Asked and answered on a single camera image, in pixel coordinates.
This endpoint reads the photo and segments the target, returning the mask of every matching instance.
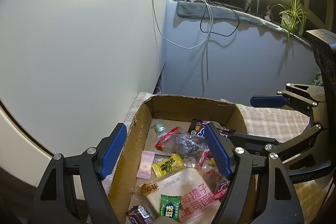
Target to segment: wall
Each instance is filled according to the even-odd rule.
[[[155,7],[163,28],[166,0]],[[97,145],[154,90],[164,60],[151,0],[0,0],[0,11],[0,98],[52,153]],[[0,165],[37,185],[50,158],[0,119]]]
[[[167,4],[165,36],[185,47],[199,44],[206,36],[199,20],[179,18],[176,4]],[[228,35],[237,23],[217,21],[212,31]],[[162,92],[250,105],[253,95],[275,95],[286,83],[310,84],[319,70],[312,52],[296,39],[286,42],[281,33],[246,22],[231,37],[212,34],[208,51],[207,85],[205,44],[186,50],[168,43]]]

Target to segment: potted plant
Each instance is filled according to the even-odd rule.
[[[302,10],[300,0],[289,0],[289,3],[290,4],[277,4],[283,8],[279,13],[279,15],[282,16],[281,25],[287,30],[287,38],[289,38],[291,34],[302,36],[308,13]]]

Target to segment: silver screw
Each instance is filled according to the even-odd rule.
[[[53,156],[54,160],[59,160],[62,157],[62,154],[57,153]]]
[[[238,154],[243,154],[243,153],[244,153],[244,149],[241,148],[241,147],[236,147],[236,148],[235,148],[235,151],[236,151],[236,153],[238,153]]]
[[[278,158],[278,155],[275,154],[275,153],[271,153],[271,154],[269,154],[269,156],[274,160],[276,160]]]
[[[270,151],[271,149],[272,149],[272,145],[270,143],[265,145],[265,150]]]
[[[94,147],[91,147],[86,152],[91,155],[91,154],[94,154],[96,152],[96,149]]]

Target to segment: green wrapped candy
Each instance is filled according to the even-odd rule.
[[[179,221],[181,196],[161,195],[160,216],[165,216]]]

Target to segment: checkered cloth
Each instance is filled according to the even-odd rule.
[[[129,132],[129,127],[139,107],[151,96],[152,94],[150,93],[141,92],[135,98],[124,121],[127,132]],[[299,135],[309,123],[309,117],[293,110],[253,108],[240,104],[237,104],[237,107],[244,118],[248,134],[272,137],[279,142],[285,142]],[[103,181],[107,194],[110,192],[114,173],[115,169]],[[308,224],[316,216],[326,194],[327,187],[320,189],[315,181],[295,184],[294,187],[300,200],[305,224]]]

